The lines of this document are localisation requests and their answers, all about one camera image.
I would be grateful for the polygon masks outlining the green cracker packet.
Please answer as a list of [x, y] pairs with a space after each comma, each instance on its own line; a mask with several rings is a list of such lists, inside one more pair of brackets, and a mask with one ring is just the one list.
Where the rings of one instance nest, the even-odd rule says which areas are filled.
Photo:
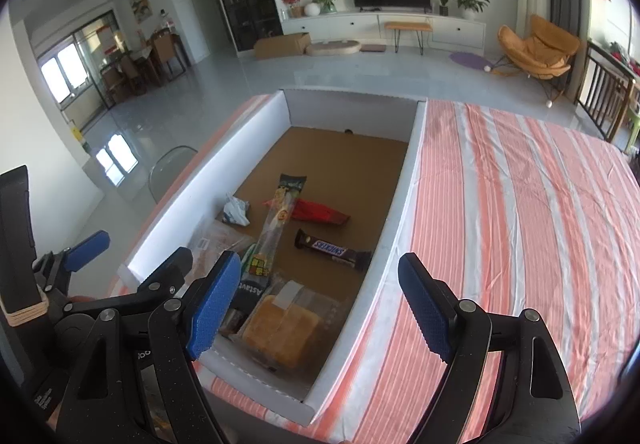
[[256, 250], [256, 245], [250, 245], [245, 251], [243, 259], [242, 259], [242, 272], [250, 273], [250, 267], [252, 266], [252, 260], [254, 257], [254, 252]]

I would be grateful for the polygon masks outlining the long black noodle snack packet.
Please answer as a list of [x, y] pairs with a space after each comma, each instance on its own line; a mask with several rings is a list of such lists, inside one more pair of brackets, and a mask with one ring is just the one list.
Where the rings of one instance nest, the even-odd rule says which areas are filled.
[[243, 273], [224, 320], [224, 329], [236, 333], [256, 307], [269, 286], [280, 238], [302, 193], [306, 177], [280, 175], [279, 185], [269, 206], [258, 237], [250, 273]]

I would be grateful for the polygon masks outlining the clear bag brown biscuits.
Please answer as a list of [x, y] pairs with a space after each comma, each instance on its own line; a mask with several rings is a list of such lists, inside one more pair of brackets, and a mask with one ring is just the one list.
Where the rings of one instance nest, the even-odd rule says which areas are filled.
[[224, 251], [234, 251], [243, 256], [253, 243], [254, 238], [250, 235], [240, 233], [226, 223], [215, 219], [202, 220], [188, 244], [193, 263], [191, 271], [186, 275], [186, 285], [205, 277]]

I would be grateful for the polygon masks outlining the white black snack packet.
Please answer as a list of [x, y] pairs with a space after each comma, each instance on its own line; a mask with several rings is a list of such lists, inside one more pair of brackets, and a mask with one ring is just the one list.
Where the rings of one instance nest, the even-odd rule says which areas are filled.
[[224, 207], [222, 207], [221, 220], [224, 223], [237, 225], [238, 227], [248, 227], [250, 225], [250, 219], [248, 219], [249, 211], [250, 203], [248, 201], [228, 195]]

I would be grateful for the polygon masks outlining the packaged bread loaf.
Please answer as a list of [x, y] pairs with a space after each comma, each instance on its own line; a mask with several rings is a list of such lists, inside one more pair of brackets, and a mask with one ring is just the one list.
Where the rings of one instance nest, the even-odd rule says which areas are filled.
[[308, 372], [340, 333], [345, 305], [278, 275], [233, 340], [275, 370]]

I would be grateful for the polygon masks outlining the red snack packet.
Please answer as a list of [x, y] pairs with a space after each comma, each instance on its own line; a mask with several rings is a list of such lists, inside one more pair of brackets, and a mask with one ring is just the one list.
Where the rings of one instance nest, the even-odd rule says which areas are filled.
[[328, 206], [299, 199], [293, 209], [292, 219], [300, 222], [344, 225], [350, 216]]

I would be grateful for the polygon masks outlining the Snickers chocolate bar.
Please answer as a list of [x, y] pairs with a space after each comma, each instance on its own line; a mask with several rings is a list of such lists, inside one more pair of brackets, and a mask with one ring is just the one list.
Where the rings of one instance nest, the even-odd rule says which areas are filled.
[[348, 265], [358, 272], [369, 268], [372, 260], [371, 251], [357, 251], [347, 247], [335, 245], [324, 239], [307, 234], [302, 229], [296, 232], [294, 246], [330, 258], [332, 261]]

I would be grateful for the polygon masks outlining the transparent grey chair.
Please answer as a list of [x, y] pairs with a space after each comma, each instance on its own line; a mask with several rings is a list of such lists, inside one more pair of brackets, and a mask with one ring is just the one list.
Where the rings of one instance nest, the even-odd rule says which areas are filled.
[[170, 149], [157, 160], [148, 179], [149, 191], [157, 204], [196, 154], [198, 151], [192, 146], [179, 145]]

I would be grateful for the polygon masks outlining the striped red grey tablecloth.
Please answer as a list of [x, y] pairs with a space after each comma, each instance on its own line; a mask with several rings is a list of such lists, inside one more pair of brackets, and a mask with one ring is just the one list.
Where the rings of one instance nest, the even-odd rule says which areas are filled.
[[156, 206], [120, 266], [134, 290], [180, 246], [202, 261], [202, 234], [228, 196], [250, 203], [257, 237], [281, 175], [303, 199], [347, 216], [314, 235], [372, 253], [357, 272], [294, 245], [274, 259], [289, 279], [335, 299], [346, 320], [290, 379], [218, 338], [198, 362], [204, 389], [245, 412], [238, 424], [338, 443], [399, 443], [434, 393], [428, 351], [398, 285], [415, 253], [460, 298], [484, 310], [537, 311], [570, 379], [580, 416], [595, 412], [639, 334], [639, 188], [615, 146], [509, 112], [427, 98], [284, 89], [241, 106]]

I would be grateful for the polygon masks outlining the wooden dining chairs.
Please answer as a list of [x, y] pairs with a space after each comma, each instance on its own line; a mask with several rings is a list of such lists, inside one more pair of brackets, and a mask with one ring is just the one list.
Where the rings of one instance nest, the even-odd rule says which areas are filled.
[[118, 50], [100, 69], [105, 93], [115, 103], [142, 96], [151, 86], [163, 87], [191, 66], [180, 35], [169, 27], [153, 33], [138, 51]]

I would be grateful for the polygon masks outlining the white TV cabinet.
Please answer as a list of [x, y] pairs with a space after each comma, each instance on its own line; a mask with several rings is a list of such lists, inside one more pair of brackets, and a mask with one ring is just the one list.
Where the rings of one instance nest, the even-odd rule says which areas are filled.
[[314, 42], [356, 40], [363, 45], [430, 48], [484, 56], [486, 25], [425, 13], [336, 12], [286, 19], [284, 34], [308, 33]]

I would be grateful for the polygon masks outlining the small wooden bench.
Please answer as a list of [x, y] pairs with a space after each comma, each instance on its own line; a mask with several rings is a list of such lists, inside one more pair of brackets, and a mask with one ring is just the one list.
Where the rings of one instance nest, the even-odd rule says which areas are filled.
[[433, 27], [429, 22], [401, 22], [390, 21], [384, 24], [386, 30], [390, 30], [393, 33], [394, 38], [394, 51], [398, 52], [400, 47], [400, 38], [403, 32], [410, 32], [416, 35], [416, 43], [421, 56], [424, 54], [424, 48], [426, 45], [425, 35], [430, 34], [433, 31]]

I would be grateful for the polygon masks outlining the dark wooden railing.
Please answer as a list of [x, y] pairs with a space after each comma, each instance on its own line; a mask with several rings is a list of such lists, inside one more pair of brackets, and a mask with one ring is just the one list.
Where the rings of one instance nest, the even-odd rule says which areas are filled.
[[611, 52], [588, 40], [576, 103], [605, 141], [614, 141], [638, 91], [639, 76]]

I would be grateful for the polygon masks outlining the leafy plant white vase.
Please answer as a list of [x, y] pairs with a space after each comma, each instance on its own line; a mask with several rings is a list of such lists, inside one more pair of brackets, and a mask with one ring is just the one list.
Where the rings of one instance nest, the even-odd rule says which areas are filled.
[[318, 16], [320, 14], [332, 14], [337, 12], [335, 3], [338, 0], [311, 0], [306, 4], [304, 12], [306, 16]]

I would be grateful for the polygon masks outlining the small dark potted plant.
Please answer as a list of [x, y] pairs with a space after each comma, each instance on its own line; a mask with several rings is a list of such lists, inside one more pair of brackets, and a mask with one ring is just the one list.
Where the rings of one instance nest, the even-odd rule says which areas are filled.
[[448, 4], [449, 4], [449, 0], [438, 0], [438, 14], [440, 16], [449, 15]]

